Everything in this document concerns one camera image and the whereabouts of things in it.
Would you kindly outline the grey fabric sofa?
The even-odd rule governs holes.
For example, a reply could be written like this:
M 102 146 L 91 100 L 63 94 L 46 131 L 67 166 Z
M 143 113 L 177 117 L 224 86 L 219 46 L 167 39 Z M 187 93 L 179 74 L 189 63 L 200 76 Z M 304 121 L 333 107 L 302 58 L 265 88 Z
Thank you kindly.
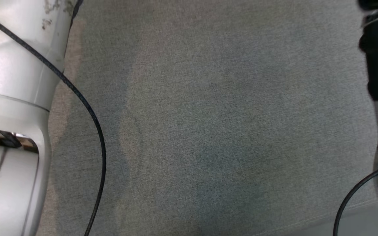
M 357 0 L 84 0 L 65 75 L 103 129 L 90 236 L 333 222 L 377 126 Z

